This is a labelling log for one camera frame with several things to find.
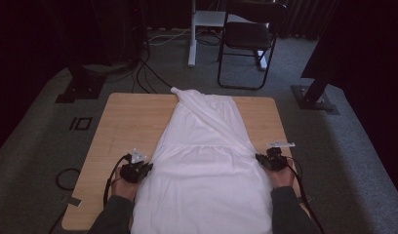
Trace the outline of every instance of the wooden table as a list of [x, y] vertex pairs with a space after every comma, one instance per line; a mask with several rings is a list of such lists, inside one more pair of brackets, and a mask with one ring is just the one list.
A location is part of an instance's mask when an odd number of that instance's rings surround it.
[[[274, 99], [234, 97], [254, 147], [265, 153], [266, 144], [287, 142]], [[112, 94], [78, 178], [73, 198], [62, 220], [66, 230], [89, 230], [102, 211], [105, 183], [117, 161], [133, 148], [151, 157], [178, 103], [176, 95]], [[291, 156], [288, 148], [283, 154]]]

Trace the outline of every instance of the gray carpet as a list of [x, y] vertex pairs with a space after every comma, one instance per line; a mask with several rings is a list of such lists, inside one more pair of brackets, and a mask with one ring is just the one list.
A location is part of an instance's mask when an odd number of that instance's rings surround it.
[[[210, 36], [201, 39], [217, 42]], [[332, 86], [326, 90], [339, 115], [298, 107], [291, 86], [309, 86], [312, 82], [299, 77], [315, 46], [316, 41], [279, 40], [267, 84], [259, 91], [219, 87], [216, 46], [198, 44], [196, 66], [188, 67], [186, 38], [151, 46], [147, 63], [179, 89], [274, 98], [287, 138], [297, 145], [292, 153], [303, 167], [306, 193], [312, 197], [310, 204], [326, 233], [398, 233], [398, 193], [343, 92]], [[225, 67], [229, 67], [230, 62], [237, 61], [226, 62]], [[110, 69], [96, 65], [89, 68]], [[254, 66], [245, 69], [243, 73], [235, 70], [224, 74], [245, 83], [256, 82], [257, 75], [262, 76]], [[144, 71], [157, 93], [170, 93], [148, 69], [142, 69], [139, 77], [146, 88]], [[48, 82], [0, 150], [0, 233], [49, 233], [53, 225], [52, 233], [82, 233], [65, 231], [60, 226], [58, 217], [65, 209], [61, 200], [71, 191], [57, 187], [56, 176], [68, 168], [81, 169], [110, 94], [144, 93], [135, 84], [136, 75], [137, 71], [111, 75], [99, 99], [79, 99], [71, 104], [55, 103], [71, 79], [66, 69]], [[70, 130], [74, 118], [93, 119], [88, 130]], [[76, 179], [77, 174], [70, 172], [60, 181], [63, 186], [73, 187]]]

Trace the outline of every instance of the white towel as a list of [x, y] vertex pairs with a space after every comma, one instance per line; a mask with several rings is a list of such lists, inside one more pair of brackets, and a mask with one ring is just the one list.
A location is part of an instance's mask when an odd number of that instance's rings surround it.
[[272, 186], [232, 97], [171, 91], [179, 103], [139, 187], [132, 234], [272, 233]]

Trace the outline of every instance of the hand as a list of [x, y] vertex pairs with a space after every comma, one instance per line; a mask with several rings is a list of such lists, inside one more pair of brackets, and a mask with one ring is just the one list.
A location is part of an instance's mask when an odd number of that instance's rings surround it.
[[[292, 159], [287, 159], [287, 163], [290, 167], [292, 167], [294, 162]], [[272, 186], [274, 187], [274, 189], [285, 186], [293, 186], [295, 175], [290, 168], [286, 167], [285, 169], [279, 172], [270, 171], [266, 168], [263, 169], [271, 179]]]
[[111, 182], [111, 194], [134, 201], [139, 183], [129, 183], [120, 176], [121, 168], [115, 172], [115, 179]]

